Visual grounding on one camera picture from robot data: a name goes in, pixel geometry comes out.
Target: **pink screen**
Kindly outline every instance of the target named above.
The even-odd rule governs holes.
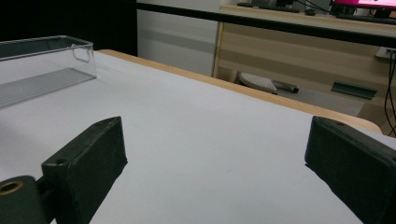
[[[393,7],[396,0],[333,0],[335,4],[350,5],[355,7]]]

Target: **clear plastic container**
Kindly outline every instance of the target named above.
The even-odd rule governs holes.
[[[65,35],[0,42],[0,108],[96,78],[92,45]]]

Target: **black cable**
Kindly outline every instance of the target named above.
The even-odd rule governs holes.
[[[320,7],[320,6],[318,6],[318,5],[316,5],[315,3],[313,3],[313,2],[311,2],[311,1],[309,1],[309,0],[305,0],[305,2],[308,2],[309,4],[311,4],[312,6],[315,6],[317,9],[319,9],[319,10],[322,10],[322,11],[325,11],[325,12],[330,12],[329,10],[327,10],[327,9],[324,9],[323,7]]]
[[[385,115],[387,117],[388,124],[389,124],[389,126],[391,128],[391,132],[389,133],[389,135],[391,135],[392,133],[394,133],[396,135],[395,127],[393,127],[393,125],[392,125],[392,123],[390,121],[388,110],[387,110],[388,98],[389,98],[391,106],[392,106],[393,116],[396,119],[395,106],[394,106],[394,103],[393,103],[391,89],[390,89],[390,86],[391,86],[391,83],[392,83],[392,80],[393,80],[393,75],[394,75],[394,72],[395,72],[395,67],[396,67],[396,58],[393,60],[393,54],[394,53],[396,53],[395,50],[392,50],[390,52],[388,90],[387,90],[387,95],[385,96]]]
[[[308,4],[306,4],[306,3],[304,3],[304,2],[302,2],[302,1],[300,1],[300,0],[295,0],[295,1],[298,2],[298,3],[300,3],[300,4],[303,4],[303,5],[306,6],[306,7],[312,7],[312,8],[314,8],[314,9],[317,9],[317,10],[321,10],[321,11],[330,13],[329,10],[326,10],[326,9],[324,9],[323,7],[318,7],[317,5],[313,4],[312,2],[310,2],[310,1],[308,1],[308,0],[305,0],[305,1],[308,2],[308,3],[310,3],[310,4],[312,4],[312,5],[308,5]]]

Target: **wooden table edge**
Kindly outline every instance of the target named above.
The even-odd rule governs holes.
[[[207,84],[211,84],[214,86],[224,88],[229,91],[236,91],[241,94],[248,95],[250,97],[264,100],[264,101],[267,101],[267,102],[270,102],[270,103],[273,103],[276,105],[283,105],[285,107],[303,111],[305,113],[312,114],[314,116],[320,116],[320,117],[327,118],[327,119],[334,119],[334,120],[343,122],[343,123],[348,124],[353,127],[362,128],[364,130],[368,130],[368,131],[371,131],[374,133],[382,133],[380,128],[376,124],[374,124],[371,121],[366,120],[366,119],[356,118],[356,117],[353,117],[353,116],[350,116],[347,114],[332,111],[330,109],[326,109],[326,108],[319,107],[316,105],[310,105],[310,104],[298,102],[298,101],[291,100],[291,99],[288,99],[288,98],[285,98],[282,96],[273,95],[271,93],[267,93],[264,91],[253,90],[248,87],[236,85],[231,82],[223,81],[223,80],[216,79],[213,77],[207,77],[207,76],[193,73],[193,72],[190,72],[187,70],[169,66],[169,65],[166,65],[163,63],[155,63],[150,60],[142,59],[142,58],[135,57],[135,56],[125,54],[125,53],[121,53],[121,52],[118,52],[118,51],[115,51],[112,49],[101,49],[101,50],[98,50],[98,52],[101,52],[106,55],[113,56],[113,57],[116,57],[119,59],[123,59],[128,62],[138,63],[138,64],[145,65],[145,66],[148,66],[151,68],[163,70],[165,72],[173,73],[173,74],[176,74],[176,75],[179,75],[182,77],[188,77],[188,78],[198,80],[198,81],[201,81],[201,82],[204,82]]]

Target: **dark background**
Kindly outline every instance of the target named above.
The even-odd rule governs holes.
[[[0,0],[0,41],[70,35],[137,55],[135,0]]]

